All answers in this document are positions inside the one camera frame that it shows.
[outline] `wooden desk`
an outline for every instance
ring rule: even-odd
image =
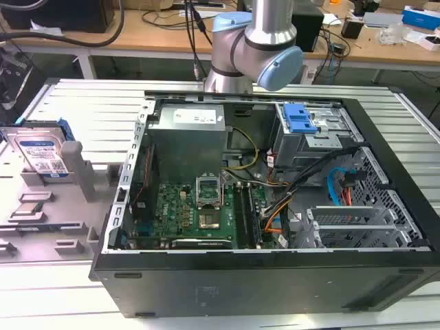
[[[333,5],[326,0],[322,12],[331,12],[339,18],[349,16],[349,10],[354,5],[349,0],[341,0],[338,5]],[[379,8],[377,12],[400,14],[400,10],[388,10]],[[430,30],[410,26],[413,30],[432,33]],[[333,25],[330,31],[340,36],[342,25]],[[364,26],[358,39],[346,39],[351,46],[351,53],[342,62],[343,67],[362,67],[369,69],[396,69],[408,71],[434,71],[440,72],[440,53],[429,52],[421,46],[407,42],[403,45],[381,45],[377,40],[379,29]],[[322,59],[327,55],[327,44],[323,38],[319,38],[315,52],[305,54],[306,73],[305,79],[313,80],[316,69],[321,65]]]
[[[341,0],[339,5],[331,5],[326,0],[323,11],[332,12],[339,17],[345,17],[353,4],[349,0]],[[226,11],[233,10],[227,5]],[[379,12],[398,13],[398,11],[379,9]],[[193,54],[188,42],[186,30],[164,30],[146,24],[141,20],[143,12],[137,10],[126,11],[126,24],[120,37],[104,48],[87,49],[37,38],[19,39],[17,43],[27,52],[71,54],[78,57],[85,78],[95,78],[94,66],[91,57],[94,56],[126,56],[143,58],[185,58],[192,59]],[[168,17],[171,12],[161,13]],[[86,32],[66,32],[65,35],[88,42],[98,42],[109,38],[119,23],[119,12],[109,31],[104,34],[90,34]],[[154,20],[155,14],[148,15]],[[167,19],[158,19],[156,23],[172,24],[183,22],[184,17],[178,15]],[[212,28],[212,19],[206,20],[209,30]],[[329,29],[340,34],[342,26],[332,26]],[[419,45],[407,43],[405,45],[380,45],[376,39],[378,29],[364,27],[357,40],[347,41],[351,45],[350,55],[342,62],[343,67],[364,67],[371,69],[398,69],[408,71],[440,72],[440,54],[429,52]],[[211,46],[203,34],[196,31],[196,46],[200,59],[210,60]],[[315,52],[305,54],[306,70],[303,75],[304,83],[311,83],[314,73],[327,55],[327,45],[322,38],[318,39]]]

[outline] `blue box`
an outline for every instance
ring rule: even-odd
[[[432,10],[414,10],[409,5],[405,6],[402,12],[402,21],[405,24],[418,26],[419,28],[435,30],[440,26],[440,12]]]

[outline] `blue drive bracket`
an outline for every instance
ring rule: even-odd
[[[284,104],[284,116],[289,124],[290,133],[314,134],[318,131],[311,121],[311,114],[300,103]]]

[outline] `label sticker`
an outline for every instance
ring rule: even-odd
[[[274,167],[274,156],[267,156],[267,167]]]
[[[173,121],[178,124],[215,124],[215,110],[176,109]]]
[[[281,246],[285,249],[287,249],[287,246],[289,246],[289,242],[287,242],[287,239],[284,238],[283,235],[280,234],[278,237],[278,242],[281,244]]]
[[[68,173],[52,141],[21,141],[20,148],[37,173],[50,174],[54,177]]]

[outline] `yellow wire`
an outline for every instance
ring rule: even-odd
[[[253,166],[253,165],[256,163],[256,161],[257,161],[258,158],[259,158],[259,152],[260,152],[260,151],[257,149],[254,140],[252,140],[252,139],[250,138],[250,136],[249,136],[245,131],[243,131],[243,130],[241,130],[241,129],[238,129],[238,128],[236,128],[236,127],[232,127],[232,128],[235,129],[235,130],[237,130],[237,131],[240,132],[241,134],[243,134],[243,135],[244,135],[244,136],[250,141],[250,143],[252,143],[252,146],[254,146],[254,150],[255,150],[255,156],[254,156],[254,159],[253,159],[249,164],[242,165],[242,166],[222,167],[222,169],[223,169],[223,170],[234,170],[234,171],[237,171],[237,170],[244,170],[245,168],[251,167],[251,166]]]

